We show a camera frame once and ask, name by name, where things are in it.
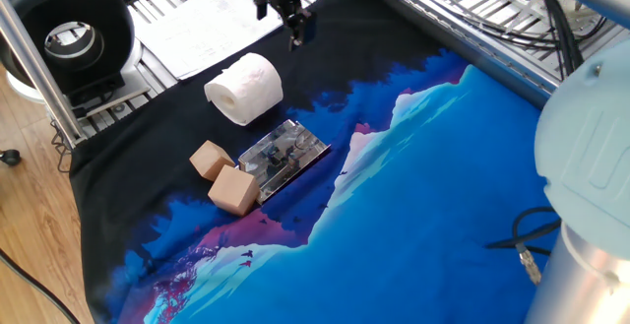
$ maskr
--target paper sheet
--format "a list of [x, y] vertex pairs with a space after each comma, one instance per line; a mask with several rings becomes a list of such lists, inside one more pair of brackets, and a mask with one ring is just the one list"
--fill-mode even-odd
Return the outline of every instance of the paper sheet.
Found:
[[155, 23], [138, 27], [136, 37], [173, 76], [185, 79], [281, 24], [271, 7], [258, 21], [253, 0], [188, 0]]

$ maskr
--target wooden block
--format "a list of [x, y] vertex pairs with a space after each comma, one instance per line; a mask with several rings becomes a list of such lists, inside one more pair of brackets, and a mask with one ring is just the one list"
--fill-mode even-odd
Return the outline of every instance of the wooden block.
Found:
[[206, 141], [201, 148], [190, 157], [190, 162], [195, 166], [199, 174], [210, 181], [215, 181], [224, 165], [234, 167], [234, 162], [223, 148]]
[[217, 207], [243, 217], [252, 209], [259, 194], [254, 175], [225, 165], [208, 196]]

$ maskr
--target toilet paper roll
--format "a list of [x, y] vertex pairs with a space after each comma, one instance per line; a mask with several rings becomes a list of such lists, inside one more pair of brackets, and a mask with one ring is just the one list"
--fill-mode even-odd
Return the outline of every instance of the toilet paper roll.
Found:
[[280, 74], [265, 57], [247, 53], [204, 86], [208, 101], [245, 126], [283, 99]]

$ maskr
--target cable connector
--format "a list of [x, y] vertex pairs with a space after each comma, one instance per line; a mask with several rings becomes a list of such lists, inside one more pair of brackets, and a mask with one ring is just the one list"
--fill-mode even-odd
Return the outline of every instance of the cable connector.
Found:
[[519, 251], [519, 257], [521, 258], [521, 264], [525, 266], [525, 271], [528, 272], [530, 276], [530, 280], [534, 283], [534, 285], [538, 286], [540, 280], [542, 279], [542, 274], [540, 273], [540, 269], [534, 260], [534, 256], [524, 243], [516, 244], [516, 249]]

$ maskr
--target metal cylinder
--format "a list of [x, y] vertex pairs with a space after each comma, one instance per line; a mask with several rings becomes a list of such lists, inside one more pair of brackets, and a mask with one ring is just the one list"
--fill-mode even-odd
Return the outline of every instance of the metal cylinder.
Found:
[[525, 323], [630, 323], [629, 279], [630, 259], [596, 248], [563, 223]]
[[57, 121], [71, 147], [86, 139], [68, 101], [63, 97], [52, 78], [46, 63], [32, 43], [29, 33], [20, 21], [9, 0], [0, 0], [0, 32], [15, 53], [31, 82], [46, 101], [50, 113]]

